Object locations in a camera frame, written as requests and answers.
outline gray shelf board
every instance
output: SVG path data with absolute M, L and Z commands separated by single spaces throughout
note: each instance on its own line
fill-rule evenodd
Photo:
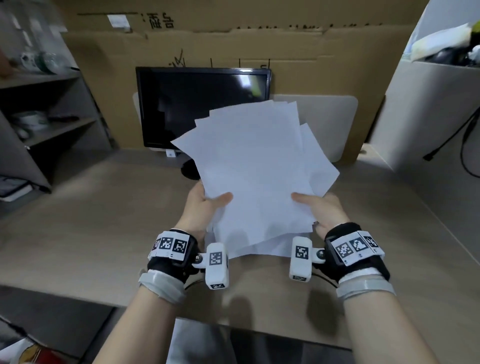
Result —
M 0 77 L 0 89 L 41 84 L 44 82 L 70 80 L 78 77 L 80 77 L 80 72 L 74 71 L 67 74 L 35 74 L 16 72 L 6 78 Z
M 77 121 L 68 121 L 68 122 L 52 121 L 48 129 L 35 132 L 34 136 L 24 140 L 23 143 L 28 147 L 34 146 L 38 143 L 42 143 L 58 135 L 62 135 L 69 131 L 78 129 L 84 125 L 94 123 L 95 121 L 96 121 L 95 118 L 83 118 Z

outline desk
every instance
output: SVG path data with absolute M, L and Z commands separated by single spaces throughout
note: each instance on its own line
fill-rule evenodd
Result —
M 480 268 L 366 147 L 334 191 L 386 252 L 398 297 L 443 363 L 477 363 Z M 155 154 L 121 151 L 0 221 L 0 284 L 125 306 L 157 234 L 194 182 Z M 334 289 L 288 279 L 289 261 L 230 262 L 228 290 L 189 290 L 181 316 L 350 347 Z

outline black monitor screen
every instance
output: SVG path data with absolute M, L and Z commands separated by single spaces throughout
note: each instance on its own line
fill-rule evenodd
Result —
M 137 67 L 144 145 L 175 149 L 170 142 L 212 109 L 265 101 L 270 70 Z

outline monitor stand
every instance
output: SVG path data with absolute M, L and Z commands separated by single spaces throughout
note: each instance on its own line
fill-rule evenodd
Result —
M 200 180 L 200 174 L 198 173 L 197 166 L 193 159 L 187 160 L 181 167 L 181 173 L 190 180 Z

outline hand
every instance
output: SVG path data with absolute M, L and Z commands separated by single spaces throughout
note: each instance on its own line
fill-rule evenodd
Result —
M 325 239 L 325 235 L 335 226 L 350 222 L 350 219 L 340 204 L 340 200 L 332 193 L 327 193 L 324 197 L 319 197 L 294 192 L 292 193 L 292 200 L 310 206 L 313 216 L 315 216 L 318 221 L 315 230 L 323 240 Z
M 215 211 L 225 207 L 233 199 L 231 192 L 221 194 L 212 199 L 205 197 L 205 189 L 202 181 L 199 181 L 188 193 L 187 202 L 183 214 L 175 225 L 175 229 L 186 231 L 193 235 L 197 241 L 205 237 L 207 225 L 213 218 Z

